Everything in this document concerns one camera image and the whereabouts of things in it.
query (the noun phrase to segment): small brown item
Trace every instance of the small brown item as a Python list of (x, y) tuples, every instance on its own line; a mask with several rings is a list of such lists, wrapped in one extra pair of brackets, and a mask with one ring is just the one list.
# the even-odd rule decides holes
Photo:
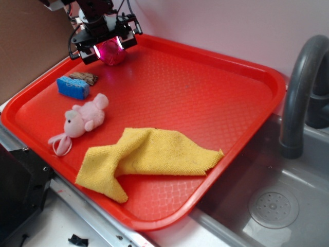
[(69, 75), (69, 77), (72, 79), (84, 80), (90, 86), (93, 86), (98, 79), (98, 76), (95, 76), (95, 75), (93, 75), (91, 73), (87, 73), (87, 72), (74, 72), (71, 75)]

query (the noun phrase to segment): sink basin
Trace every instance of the sink basin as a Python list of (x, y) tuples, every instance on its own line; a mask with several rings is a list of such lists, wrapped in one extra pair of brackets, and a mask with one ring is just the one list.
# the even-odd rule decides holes
[(251, 246), (327, 246), (329, 135), (305, 127), (304, 153), (279, 153), (272, 115), (197, 205)]

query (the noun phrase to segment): red tray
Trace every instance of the red tray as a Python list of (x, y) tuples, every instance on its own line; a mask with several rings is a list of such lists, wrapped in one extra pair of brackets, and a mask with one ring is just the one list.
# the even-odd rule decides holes
[[(125, 127), (177, 130), (201, 147), (221, 148), (225, 157), (206, 177), (119, 177), (129, 197), (124, 204), (77, 186), (123, 224), (155, 230), (193, 208), (280, 103), (285, 82), (271, 68), (145, 34), (127, 52), (117, 66), (64, 60), (15, 96), (2, 121), (73, 184), (87, 149), (115, 144)], [(110, 104), (105, 123), (73, 139), (72, 150), (57, 157), (49, 138), (63, 133), (65, 111), (85, 102), (58, 93), (56, 79), (72, 72), (98, 75), (86, 101), (101, 92)]]

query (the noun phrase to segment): tray rim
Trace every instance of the tray rim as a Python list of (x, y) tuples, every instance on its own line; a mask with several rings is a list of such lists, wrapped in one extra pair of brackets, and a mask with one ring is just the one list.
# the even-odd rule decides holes
[[(260, 128), (260, 126), (266, 121), (266, 119), (271, 115), (277, 105), (281, 102), (285, 95), (286, 87), (285, 81), (280, 75), (280, 73), (264, 65), (259, 65), (242, 59), (233, 58), (227, 55), (218, 54), (212, 51), (176, 43), (162, 38), (153, 37), (147, 34), (144, 34), (143, 36), (139, 37), (138, 43), (139, 45), (145, 46), (146, 48), (156, 50), (160, 50), (161, 46), (170, 46), (171, 49), (167, 49), (166, 53), (175, 55), (175, 51), (180, 50), (184, 52), (184, 54), (187, 56), (184, 58), (187, 59), (192, 59), (191, 54), (197, 54), (198, 56), (201, 56), (203, 59), (205, 59), (205, 61), (215, 61), (216, 67), (218, 67), (218, 65), (225, 65), (227, 68), (225, 69), (226, 71), (229, 70), (234, 73), (235, 69), (233, 69), (232, 65), (239, 66), (239, 75), (246, 76), (258, 81), (266, 79), (266, 81), (271, 80), (272, 82), (274, 82), (266, 83), (266, 85), (271, 89), (273, 96), (269, 106), (266, 107), (263, 112), (258, 115), (258, 117), (251, 125), (249, 125), (249, 127), (241, 135), (239, 140), (231, 147), (231, 149), (227, 153), (225, 153), (225, 157), (222, 158), (220, 163), (210, 171), (210, 173), (207, 175), (207, 178), (202, 181), (202, 183), (196, 188), (191, 197), (189, 197), (188, 200), (175, 213), (160, 220), (146, 221), (140, 220), (134, 215), (128, 216), (126, 213), (123, 213), (118, 208), (112, 208), (113, 211), (105, 210), (121, 223), (137, 231), (150, 231), (169, 226), (170, 224), (186, 216), (192, 210), (196, 203), (201, 199), (200, 195), (203, 196), (204, 193), (209, 189), (209, 187), (215, 182), (215, 180), (219, 178), (219, 176), (225, 171), (225, 169), (229, 166), (233, 159), (239, 154), (242, 148), (248, 143), (248, 141), (252, 138), (256, 131)], [(42, 148), (38, 147), (38, 144), (36, 142), (31, 141), (30, 136), (25, 133), (22, 128), (13, 125), (15, 123), (15, 114), (24, 103), (28, 102), (44, 88), (52, 84), (59, 77), (58, 75), (65, 74), (80, 63), (82, 63), (82, 61), (72, 61), (69, 57), (64, 59), (57, 66), (46, 72), (32, 84), (27, 86), (17, 95), (15, 95), (5, 106), (1, 114), (4, 126), (7, 127), (23, 142), (29, 143), (29, 147), (36, 153), (38, 153), (38, 155), (40, 155), (40, 157), (42, 158), (47, 157), (47, 151), (42, 150)], [(93, 192), (89, 191), (87, 193), (87, 196), (90, 197), (92, 194)]]

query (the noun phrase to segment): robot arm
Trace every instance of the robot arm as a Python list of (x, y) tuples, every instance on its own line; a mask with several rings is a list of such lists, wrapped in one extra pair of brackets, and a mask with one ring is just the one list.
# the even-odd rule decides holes
[[(53, 3), (48, 0), (39, 1), (51, 11), (55, 11), (75, 0), (57, 0)], [(81, 57), (85, 64), (92, 63), (98, 60), (95, 51), (96, 44), (118, 37), (122, 48), (127, 49), (137, 44), (135, 34), (143, 34), (136, 16), (133, 13), (128, 15), (123, 13), (118, 16), (118, 10), (113, 9), (112, 0), (76, 0), (76, 2), (80, 7), (79, 18), (84, 28), (81, 28), (77, 35), (73, 33), (70, 37), (69, 42), (74, 44), (79, 52), (74, 55), (69, 49), (71, 59)], [(134, 30), (131, 28), (130, 22), (135, 23)]]

